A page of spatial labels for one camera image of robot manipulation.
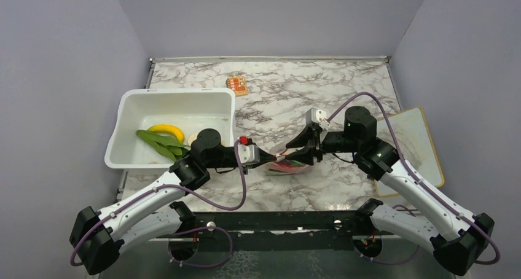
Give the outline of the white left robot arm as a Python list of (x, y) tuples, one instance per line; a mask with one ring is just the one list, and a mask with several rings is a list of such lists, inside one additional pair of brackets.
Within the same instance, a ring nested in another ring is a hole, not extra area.
[[(69, 263), (84, 266), (96, 275), (115, 263), (124, 247), (167, 234), (188, 235), (193, 220), (184, 213), (172, 218), (155, 211), (187, 195), (226, 211), (235, 211), (246, 200), (247, 169), (275, 162), (277, 157), (262, 150), (251, 139), (239, 137), (231, 147), (221, 143), (220, 133), (212, 128), (200, 131), (189, 151), (155, 181), (129, 198), (95, 211), (88, 206), (78, 212), (69, 237), (73, 247)], [(236, 206), (224, 206), (197, 193), (210, 180), (210, 169), (237, 168), (241, 178), (242, 198)]]

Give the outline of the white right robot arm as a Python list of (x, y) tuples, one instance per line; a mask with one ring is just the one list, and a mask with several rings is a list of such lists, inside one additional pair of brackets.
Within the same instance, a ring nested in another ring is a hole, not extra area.
[(377, 120), (362, 106), (345, 111), (340, 132), (330, 129), (323, 111), (310, 109), (305, 128), (286, 148), (291, 150), (289, 160), (307, 165), (320, 162), (325, 154), (351, 153), (353, 163), (369, 178), (392, 188), (422, 214), (418, 219), (372, 198), (356, 211), (355, 228), (362, 234), (381, 230), (398, 235), (430, 251), (445, 270), (458, 276), (465, 275), (489, 245), (494, 220), (457, 205), (422, 177), (377, 136)]

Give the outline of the red chili pepper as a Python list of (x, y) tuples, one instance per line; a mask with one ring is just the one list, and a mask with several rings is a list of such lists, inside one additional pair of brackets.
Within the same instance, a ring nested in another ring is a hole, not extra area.
[(267, 175), (295, 175), (305, 172), (310, 168), (299, 162), (275, 162), (271, 163), (266, 170)]

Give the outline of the clear orange-zipper zip bag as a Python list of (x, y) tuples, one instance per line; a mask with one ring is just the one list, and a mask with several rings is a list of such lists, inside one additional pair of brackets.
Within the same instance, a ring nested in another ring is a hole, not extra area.
[(265, 174), (268, 176), (296, 175), (304, 173), (312, 168), (312, 166), (285, 158), (292, 152), (296, 152), (298, 148), (286, 149), (285, 143), (279, 143), (269, 150), (269, 153), (279, 155), (276, 162), (270, 162), (265, 165)]

